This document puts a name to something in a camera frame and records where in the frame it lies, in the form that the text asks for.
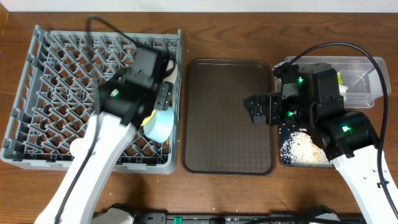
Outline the pink rice bowl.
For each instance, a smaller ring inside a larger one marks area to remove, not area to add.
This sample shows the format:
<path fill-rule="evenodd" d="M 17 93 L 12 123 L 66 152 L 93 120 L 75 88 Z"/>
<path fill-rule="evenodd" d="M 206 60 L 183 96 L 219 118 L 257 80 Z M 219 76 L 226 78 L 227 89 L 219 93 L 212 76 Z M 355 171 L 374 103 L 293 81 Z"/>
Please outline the pink rice bowl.
<path fill-rule="evenodd" d="M 171 72 L 171 74 L 165 77 L 163 81 L 175 84 L 178 75 L 178 64 L 173 60 L 169 60 L 166 71 Z"/>

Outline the yellow round plate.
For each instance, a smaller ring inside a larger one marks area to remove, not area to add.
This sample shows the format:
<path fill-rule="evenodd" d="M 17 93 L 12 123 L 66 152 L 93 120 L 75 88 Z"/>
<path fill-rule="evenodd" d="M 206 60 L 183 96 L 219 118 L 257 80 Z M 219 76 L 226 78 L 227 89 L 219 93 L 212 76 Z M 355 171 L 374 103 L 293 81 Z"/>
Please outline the yellow round plate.
<path fill-rule="evenodd" d="M 141 123 L 141 126 L 144 126 L 145 124 L 147 124 L 152 119 L 152 117 L 155 115 L 155 112 L 156 112 L 156 110 L 153 110 L 152 113 L 149 116 L 144 118 L 142 123 Z"/>

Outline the light blue bowl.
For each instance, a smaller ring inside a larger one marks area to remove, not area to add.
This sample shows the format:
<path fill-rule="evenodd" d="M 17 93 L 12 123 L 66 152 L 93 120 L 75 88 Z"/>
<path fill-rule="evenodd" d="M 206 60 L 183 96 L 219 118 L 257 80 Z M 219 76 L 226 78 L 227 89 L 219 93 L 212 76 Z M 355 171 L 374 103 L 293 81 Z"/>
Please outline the light blue bowl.
<path fill-rule="evenodd" d="M 169 106 L 167 110 L 156 110 L 152 119 L 143 126 L 144 134 L 155 142 L 163 143 L 169 138 L 173 125 L 174 111 Z"/>

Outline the white paper napkin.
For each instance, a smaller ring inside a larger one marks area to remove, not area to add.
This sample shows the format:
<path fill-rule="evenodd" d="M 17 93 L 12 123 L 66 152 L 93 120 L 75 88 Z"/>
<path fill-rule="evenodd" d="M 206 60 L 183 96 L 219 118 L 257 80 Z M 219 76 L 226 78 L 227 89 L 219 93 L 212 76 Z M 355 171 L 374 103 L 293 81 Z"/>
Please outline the white paper napkin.
<path fill-rule="evenodd" d="M 344 86 L 344 85 L 339 84 L 339 92 L 340 92 L 340 95 L 343 96 L 344 98 L 346 98 L 346 91 L 347 91 L 347 89 L 348 89 L 347 86 Z"/>

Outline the yellow green wrapper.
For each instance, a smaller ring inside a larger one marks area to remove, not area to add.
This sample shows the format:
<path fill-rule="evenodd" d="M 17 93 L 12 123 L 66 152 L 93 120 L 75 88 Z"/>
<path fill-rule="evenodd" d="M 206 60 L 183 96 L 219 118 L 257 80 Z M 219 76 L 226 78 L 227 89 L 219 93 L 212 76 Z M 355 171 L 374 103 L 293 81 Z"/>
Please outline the yellow green wrapper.
<path fill-rule="evenodd" d="M 341 77 L 341 74 L 342 74 L 342 72 L 337 72 L 338 83 L 339 83 L 339 85 L 342 85 L 342 84 L 343 84 L 343 79 L 342 79 L 342 77 Z"/>

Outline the light blue cup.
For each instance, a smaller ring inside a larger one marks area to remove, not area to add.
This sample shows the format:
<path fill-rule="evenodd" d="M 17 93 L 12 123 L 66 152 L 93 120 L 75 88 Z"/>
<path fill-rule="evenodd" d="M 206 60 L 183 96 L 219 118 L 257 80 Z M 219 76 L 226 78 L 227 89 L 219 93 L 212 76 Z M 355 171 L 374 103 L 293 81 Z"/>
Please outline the light blue cup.
<path fill-rule="evenodd" d="M 70 152 L 73 157 L 81 157 L 85 152 L 85 141 L 83 138 L 77 138 L 70 144 Z"/>

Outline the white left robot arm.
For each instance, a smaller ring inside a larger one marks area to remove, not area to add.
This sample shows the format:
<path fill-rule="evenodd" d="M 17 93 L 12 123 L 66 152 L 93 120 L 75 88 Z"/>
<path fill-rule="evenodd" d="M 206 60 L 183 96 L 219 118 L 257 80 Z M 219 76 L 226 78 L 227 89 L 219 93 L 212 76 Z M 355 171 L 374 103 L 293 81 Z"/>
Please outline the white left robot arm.
<path fill-rule="evenodd" d="M 72 142 L 74 160 L 36 223 L 90 223 L 116 161 L 156 105 L 157 90 L 177 74 L 146 88 L 114 75 L 98 88 L 95 112 L 83 138 Z"/>

